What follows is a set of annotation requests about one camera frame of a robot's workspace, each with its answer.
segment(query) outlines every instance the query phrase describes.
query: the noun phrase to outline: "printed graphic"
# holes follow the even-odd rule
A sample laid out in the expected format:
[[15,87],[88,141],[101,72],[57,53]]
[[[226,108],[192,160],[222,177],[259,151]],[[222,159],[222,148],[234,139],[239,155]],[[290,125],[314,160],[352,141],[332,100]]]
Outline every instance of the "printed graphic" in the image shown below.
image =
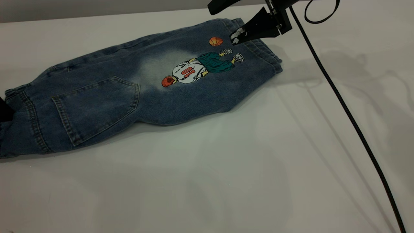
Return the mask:
[[215,36],[215,37],[210,38],[208,42],[210,43],[211,46],[219,46],[223,43],[223,39]]
[[221,73],[234,68],[234,63],[242,63],[244,57],[238,53],[231,61],[222,61],[221,57],[231,54],[231,49],[224,49],[220,53],[205,53],[198,58],[192,58],[180,63],[173,69],[172,75],[166,76],[161,84],[168,87],[176,82],[192,83],[205,77],[209,73]]

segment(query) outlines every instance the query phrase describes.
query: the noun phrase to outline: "white jersey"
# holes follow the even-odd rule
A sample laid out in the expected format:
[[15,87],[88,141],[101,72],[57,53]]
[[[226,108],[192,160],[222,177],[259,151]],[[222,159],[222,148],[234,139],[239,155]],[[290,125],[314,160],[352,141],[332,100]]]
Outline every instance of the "white jersey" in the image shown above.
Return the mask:
[[173,69],[173,75],[181,83],[192,83],[199,80],[207,69],[197,59],[185,61]]

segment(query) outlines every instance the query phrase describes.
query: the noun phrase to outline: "gray wall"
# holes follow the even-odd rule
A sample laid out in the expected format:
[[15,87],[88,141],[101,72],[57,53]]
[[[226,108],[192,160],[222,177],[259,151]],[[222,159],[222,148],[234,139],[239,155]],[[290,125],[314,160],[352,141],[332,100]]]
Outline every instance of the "gray wall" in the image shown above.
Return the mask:
[[[0,0],[0,22],[207,8],[210,0]],[[235,5],[264,4],[242,0]]]

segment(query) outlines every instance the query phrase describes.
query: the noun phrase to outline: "sneaker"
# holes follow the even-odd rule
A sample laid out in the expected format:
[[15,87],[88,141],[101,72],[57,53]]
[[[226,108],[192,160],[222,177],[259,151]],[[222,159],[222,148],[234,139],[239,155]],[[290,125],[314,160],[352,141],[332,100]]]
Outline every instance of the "sneaker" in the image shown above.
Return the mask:
[[239,63],[244,62],[244,57],[240,53],[234,55],[234,59],[236,60],[236,62],[239,62]]
[[224,53],[225,55],[227,54],[231,54],[233,52],[233,50],[231,49],[223,49],[220,53]]

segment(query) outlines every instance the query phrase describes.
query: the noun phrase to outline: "jeans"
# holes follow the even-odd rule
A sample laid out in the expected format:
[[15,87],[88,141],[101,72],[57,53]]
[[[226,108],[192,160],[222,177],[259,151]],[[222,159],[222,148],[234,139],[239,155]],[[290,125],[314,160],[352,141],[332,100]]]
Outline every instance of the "jeans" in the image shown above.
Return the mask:
[[261,40],[232,46],[229,34],[242,25],[214,19],[145,36],[7,90],[15,113],[0,123],[0,158],[89,146],[134,122],[167,126],[231,110],[282,71]]

